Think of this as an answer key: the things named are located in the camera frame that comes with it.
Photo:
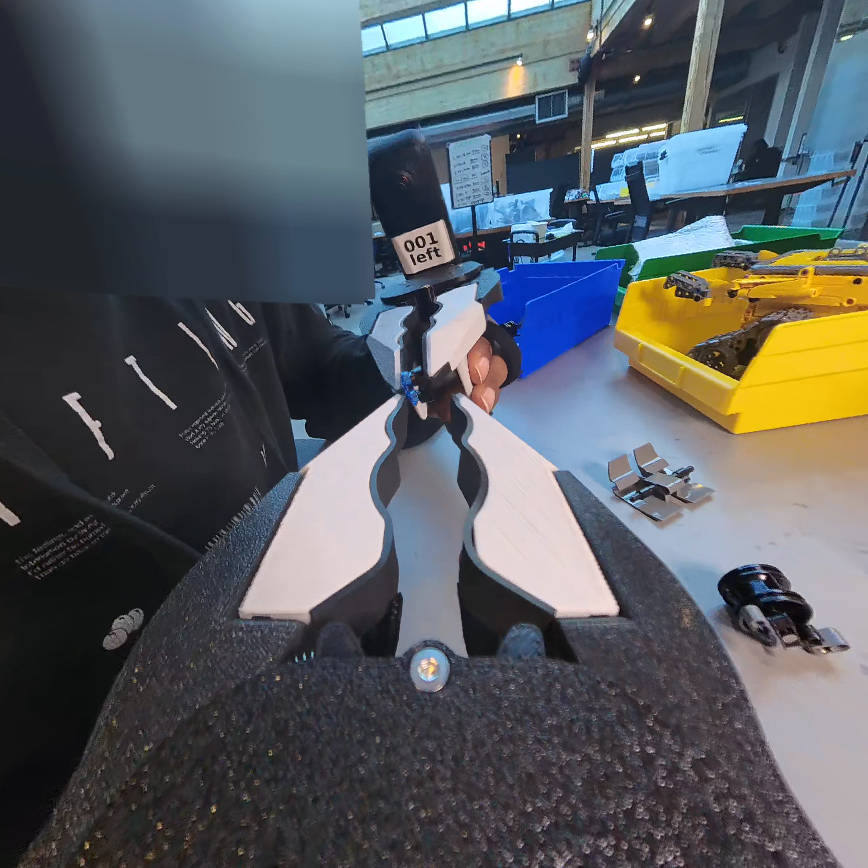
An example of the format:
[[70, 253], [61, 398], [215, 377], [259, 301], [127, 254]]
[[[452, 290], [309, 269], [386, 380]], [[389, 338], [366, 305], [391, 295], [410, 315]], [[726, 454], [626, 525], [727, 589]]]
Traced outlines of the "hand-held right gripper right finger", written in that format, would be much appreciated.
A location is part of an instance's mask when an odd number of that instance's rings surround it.
[[615, 592], [557, 476], [558, 468], [467, 396], [453, 397], [462, 528], [458, 602], [470, 657], [494, 657], [529, 624], [543, 649], [574, 658], [563, 623], [617, 618]]

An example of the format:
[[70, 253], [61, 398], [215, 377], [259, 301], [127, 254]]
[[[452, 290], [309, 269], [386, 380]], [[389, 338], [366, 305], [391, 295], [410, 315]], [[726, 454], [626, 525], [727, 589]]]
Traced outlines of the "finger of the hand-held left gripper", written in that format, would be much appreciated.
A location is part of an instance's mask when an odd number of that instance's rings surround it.
[[385, 383], [405, 392], [404, 374], [416, 367], [416, 308], [392, 307], [375, 319], [366, 344]]
[[[474, 343], [483, 337], [487, 326], [483, 304], [477, 298], [478, 285], [474, 281], [438, 297], [436, 310], [422, 334], [418, 365], [433, 375], [450, 364], [452, 370], [460, 375], [461, 389], [466, 396], [472, 389], [466, 357]], [[433, 405], [415, 407], [418, 418], [427, 419]]]

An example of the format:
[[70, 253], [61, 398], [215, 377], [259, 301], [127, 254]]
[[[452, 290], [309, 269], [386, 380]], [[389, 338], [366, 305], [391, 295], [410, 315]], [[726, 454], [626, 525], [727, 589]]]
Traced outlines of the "black toy wheel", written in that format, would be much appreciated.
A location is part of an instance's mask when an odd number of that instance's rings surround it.
[[808, 624], [814, 615], [807, 600], [792, 590], [785, 574], [765, 563], [728, 571], [718, 582], [718, 592], [734, 614], [754, 606], [769, 620], [786, 615], [796, 624]]

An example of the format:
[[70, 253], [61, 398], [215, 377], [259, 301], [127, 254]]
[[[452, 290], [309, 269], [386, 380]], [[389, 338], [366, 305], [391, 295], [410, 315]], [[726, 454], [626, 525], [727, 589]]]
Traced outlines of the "small grey connector assembly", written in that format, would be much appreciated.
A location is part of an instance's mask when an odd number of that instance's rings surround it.
[[745, 605], [736, 613], [740, 630], [767, 649], [801, 647], [813, 655], [846, 652], [849, 643], [835, 629], [813, 624], [785, 613], [766, 613], [757, 605]]

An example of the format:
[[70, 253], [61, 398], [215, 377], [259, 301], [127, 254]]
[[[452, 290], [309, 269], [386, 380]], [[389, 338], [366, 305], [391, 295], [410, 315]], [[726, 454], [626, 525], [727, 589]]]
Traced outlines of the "person's left hand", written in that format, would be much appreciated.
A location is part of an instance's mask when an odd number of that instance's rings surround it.
[[472, 389], [471, 401], [491, 415], [508, 376], [505, 360], [494, 353], [491, 343], [480, 338], [466, 356]]

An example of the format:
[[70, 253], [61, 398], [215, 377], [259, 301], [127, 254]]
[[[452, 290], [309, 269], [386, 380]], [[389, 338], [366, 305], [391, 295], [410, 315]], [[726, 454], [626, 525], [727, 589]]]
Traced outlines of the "blue plastic bin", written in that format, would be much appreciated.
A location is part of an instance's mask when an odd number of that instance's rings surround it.
[[522, 353], [522, 377], [609, 326], [624, 260], [517, 264], [498, 270], [490, 316]]

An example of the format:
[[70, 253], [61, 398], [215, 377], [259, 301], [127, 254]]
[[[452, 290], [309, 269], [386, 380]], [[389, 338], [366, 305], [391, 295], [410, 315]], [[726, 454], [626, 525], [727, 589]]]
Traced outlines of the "clear plastic storage tub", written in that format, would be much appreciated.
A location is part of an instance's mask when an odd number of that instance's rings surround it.
[[[450, 185], [440, 186], [455, 233], [472, 233], [472, 209], [451, 207]], [[547, 222], [553, 189], [516, 193], [495, 198], [491, 203], [476, 206], [476, 229], [499, 229], [526, 222]]]

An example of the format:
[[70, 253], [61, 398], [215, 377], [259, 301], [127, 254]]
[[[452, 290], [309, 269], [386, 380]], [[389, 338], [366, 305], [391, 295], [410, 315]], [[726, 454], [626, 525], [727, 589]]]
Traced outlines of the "grey panel brick assembly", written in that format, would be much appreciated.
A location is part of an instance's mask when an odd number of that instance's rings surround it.
[[607, 471], [613, 494], [624, 503], [658, 523], [679, 515], [686, 505], [700, 505], [715, 489], [693, 480], [695, 468], [673, 468], [650, 443], [608, 462]]

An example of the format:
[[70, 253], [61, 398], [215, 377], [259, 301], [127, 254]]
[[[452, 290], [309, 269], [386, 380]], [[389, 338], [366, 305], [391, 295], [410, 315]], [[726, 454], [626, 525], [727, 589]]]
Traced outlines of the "row of high windows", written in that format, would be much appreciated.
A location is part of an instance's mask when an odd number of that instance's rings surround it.
[[585, 5], [585, 1], [449, 1], [423, 2], [363, 11], [363, 57], [405, 49], [423, 42], [456, 36], [480, 28], [512, 23], [556, 9]]

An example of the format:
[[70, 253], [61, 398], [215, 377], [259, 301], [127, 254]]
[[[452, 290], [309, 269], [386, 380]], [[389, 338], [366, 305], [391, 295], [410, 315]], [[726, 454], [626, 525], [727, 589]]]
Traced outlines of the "wooden pillar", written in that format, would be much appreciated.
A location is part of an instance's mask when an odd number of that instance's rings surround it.
[[597, 67], [598, 63], [594, 55], [589, 54], [582, 62], [579, 75], [582, 85], [580, 188], [584, 193], [589, 192], [591, 188], [594, 95]]
[[686, 134], [706, 125], [708, 99], [725, 1], [700, 1], [697, 10], [689, 73], [679, 132]]

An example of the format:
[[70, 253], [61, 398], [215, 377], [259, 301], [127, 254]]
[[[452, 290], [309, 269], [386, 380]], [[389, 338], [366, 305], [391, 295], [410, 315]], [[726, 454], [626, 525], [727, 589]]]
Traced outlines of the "black office chair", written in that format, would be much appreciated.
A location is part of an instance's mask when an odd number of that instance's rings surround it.
[[630, 227], [627, 242], [644, 241], [647, 237], [653, 216], [653, 203], [650, 201], [643, 161], [625, 168], [628, 196], [630, 199]]

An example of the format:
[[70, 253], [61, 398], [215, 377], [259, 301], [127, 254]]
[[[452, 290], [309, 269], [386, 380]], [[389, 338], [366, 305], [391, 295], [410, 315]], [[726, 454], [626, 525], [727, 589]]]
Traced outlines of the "yellow plastic bin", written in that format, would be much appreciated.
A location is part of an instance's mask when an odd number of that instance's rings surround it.
[[[731, 279], [709, 268], [700, 276]], [[664, 278], [632, 283], [614, 345], [635, 371], [734, 434], [808, 425], [867, 412], [867, 307], [776, 326], [740, 379], [688, 356], [696, 344], [737, 329], [745, 304], [675, 298]]]

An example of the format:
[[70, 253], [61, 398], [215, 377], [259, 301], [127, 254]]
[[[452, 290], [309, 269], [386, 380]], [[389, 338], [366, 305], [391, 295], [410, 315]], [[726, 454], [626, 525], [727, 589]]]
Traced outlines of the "yellow tracked robot model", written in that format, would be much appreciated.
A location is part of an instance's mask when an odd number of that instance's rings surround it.
[[866, 310], [867, 246], [794, 251], [773, 259], [758, 253], [723, 252], [714, 268], [731, 279], [678, 271], [663, 288], [675, 298], [712, 303], [714, 293], [745, 304], [741, 325], [701, 341], [688, 356], [717, 373], [740, 379], [776, 326]]

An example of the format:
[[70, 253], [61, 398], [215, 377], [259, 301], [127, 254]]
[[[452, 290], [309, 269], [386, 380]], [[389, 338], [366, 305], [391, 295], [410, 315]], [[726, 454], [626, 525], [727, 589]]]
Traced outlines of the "long wooden table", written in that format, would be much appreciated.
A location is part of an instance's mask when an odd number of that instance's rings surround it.
[[731, 201], [745, 196], [756, 198], [764, 207], [763, 225], [776, 225], [782, 202], [788, 195], [796, 195], [827, 183], [837, 187], [845, 184], [856, 172], [841, 169], [793, 177], [752, 179], [728, 183], [708, 189], [648, 194], [654, 213], [667, 213], [667, 231], [671, 232], [704, 216], [724, 214]]

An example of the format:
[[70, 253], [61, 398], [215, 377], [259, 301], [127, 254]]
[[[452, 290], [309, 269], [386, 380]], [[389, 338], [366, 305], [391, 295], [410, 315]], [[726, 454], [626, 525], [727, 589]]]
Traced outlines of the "green plastic bin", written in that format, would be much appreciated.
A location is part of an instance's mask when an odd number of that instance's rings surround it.
[[594, 259], [620, 260], [623, 263], [619, 289], [613, 303], [613, 312], [617, 315], [621, 311], [627, 288], [637, 280], [667, 277], [678, 271], [707, 270], [719, 254], [731, 251], [745, 254], [766, 251], [783, 255], [797, 250], [827, 250], [835, 245], [843, 232], [841, 227], [746, 225], [733, 236], [734, 240], [741, 242], [740, 245], [724, 250], [651, 259], [642, 267], [637, 279], [631, 279], [627, 273], [638, 260], [633, 244], [602, 247], [595, 253]]

